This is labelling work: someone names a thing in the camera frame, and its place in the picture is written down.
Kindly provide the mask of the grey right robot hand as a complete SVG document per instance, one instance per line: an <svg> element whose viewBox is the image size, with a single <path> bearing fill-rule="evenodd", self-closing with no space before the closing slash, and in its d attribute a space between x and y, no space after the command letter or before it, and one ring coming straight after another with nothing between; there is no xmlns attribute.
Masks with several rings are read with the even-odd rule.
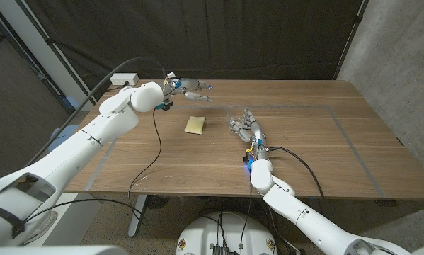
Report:
<svg viewBox="0 0 424 255"><path fill-rule="evenodd" d="M244 142L251 144L251 151L255 160L268 159L265 134L248 106L245 108L243 106L229 106L227 123L233 133L237 134Z"/></svg>

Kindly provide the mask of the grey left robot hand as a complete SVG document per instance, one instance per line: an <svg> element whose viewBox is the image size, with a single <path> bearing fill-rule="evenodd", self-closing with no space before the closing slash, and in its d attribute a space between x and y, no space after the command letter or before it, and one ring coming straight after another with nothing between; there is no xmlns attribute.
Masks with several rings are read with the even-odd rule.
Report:
<svg viewBox="0 0 424 255"><path fill-rule="evenodd" d="M198 81L191 78L167 79L161 85L164 99L158 108L168 111L173 105L172 97L183 95L190 101L213 101L209 96L203 96L198 93L203 89L208 90L212 87L204 81Z"/></svg>

